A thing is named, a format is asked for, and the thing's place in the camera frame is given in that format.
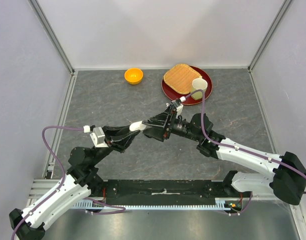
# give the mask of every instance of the purple cable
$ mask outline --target purple cable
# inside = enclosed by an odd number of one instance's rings
[[[197,93],[197,92],[201,92],[202,93],[202,110],[201,110],[201,123],[204,123],[204,109],[205,109],[205,95],[204,95],[204,92],[201,90],[201,89],[198,89],[198,90],[195,90],[194,92],[190,93],[189,95],[187,95],[185,98],[188,99],[192,94],[194,93]],[[234,149],[235,147],[233,145],[229,145],[229,144],[224,144],[224,143],[220,143],[220,142],[217,142],[217,141],[214,141],[213,139],[211,139],[208,134],[206,133],[205,131],[205,128],[204,128],[204,124],[201,124],[201,127],[202,127],[202,132],[204,134],[204,136],[206,137],[207,140],[209,140],[211,143],[213,144],[216,144],[216,145],[219,145],[219,146],[223,146],[223,147],[228,147],[228,148],[232,148]],[[238,150],[242,151],[242,152],[245,152],[245,153],[248,153],[248,154],[251,154],[253,156],[256,156],[256,157],[259,157],[259,158],[262,158],[264,160],[267,160],[267,161],[271,161],[273,163],[276,163],[276,164],[279,164],[279,165],[282,165],[290,170],[292,170],[293,172],[297,173],[298,175],[300,175],[301,177],[303,177],[305,180],[306,180],[306,175],[302,172],[300,172],[299,170],[297,170],[296,168],[284,163],[284,162],[281,162],[281,161],[278,161],[278,160],[275,160],[275,159],[268,159],[267,156],[263,156],[261,154],[258,154],[256,152],[253,152],[253,151],[250,151],[250,150],[247,150],[247,149],[244,149],[244,148],[239,148]]]
[[[68,126],[46,126],[42,130],[42,139],[43,139],[43,142],[44,142],[46,148],[49,150],[49,152],[51,153],[51,155],[53,156],[53,158],[55,159],[55,161],[57,162],[57,164],[59,165],[59,167],[61,168],[61,171],[62,171],[61,182],[58,185],[58,187],[56,188],[56,189],[60,189],[62,187],[64,181],[65,181],[65,170],[64,170],[64,167],[63,167],[62,163],[60,162],[60,160],[58,159],[56,154],[53,152],[53,150],[49,146],[47,140],[45,139],[45,131],[48,130],[48,129],[64,129],[64,130],[70,130],[70,131],[84,131],[84,128],[74,128],[74,127],[68,127]]]
[[[73,128],[73,127],[67,127],[67,126],[47,126],[43,129],[42,131],[42,139],[43,142],[46,146],[46,148],[49,150],[49,152],[52,154],[52,156],[54,157],[55,161],[58,163],[59,167],[61,168],[62,171],[62,179],[61,182],[59,184],[59,186],[56,188],[57,190],[60,189],[60,187],[62,187],[64,181],[65,181],[65,170],[64,167],[62,165],[62,163],[60,162],[60,160],[58,159],[58,157],[56,156],[56,154],[53,152],[53,150],[50,148],[47,140],[45,139],[45,131],[47,129],[64,129],[64,130],[71,130],[71,131],[84,131],[83,128]],[[34,213],[34,211],[36,209],[38,209],[43,203],[45,203],[48,199],[50,199],[56,192],[57,190],[54,190],[53,192],[51,192],[50,195],[48,195],[46,198],[44,198],[39,204],[37,204],[32,210],[31,213]],[[18,229],[20,228],[20,226],[25,222],[25,220],[29,217],[30,215],[27,214],[25,217],[23,217],[23,219],[21,221],[19,221],[19,223],[16,225],[16,227],[14,228],[13,232],[12,232],[12,237],[11,240],[15,239],[15,234],[17,233]]]
[[[94,203],[97,203],[99,205],[102,205],[102,206],[105,206],[105,207],[109,207],[109,208],[113,208],[113,209],[121,209],[121,210],[117,210],[117,211],[108,211],[108,212],[90,212],[90,211],[86,211],[88,214],[93,214],[93,215],[109,215],[109,214],[119,214],[119,213],[123,213],[126,208],[123,207],[123,206],[112,206],[112,205],[109,205],[109,204],[106,204],[105,202],[102,202],[102,201],[97,201],[95,199],[92,199],[92,198],[89,198],[89,197],[86,197],[84,198],[85,200],[90,200]]]

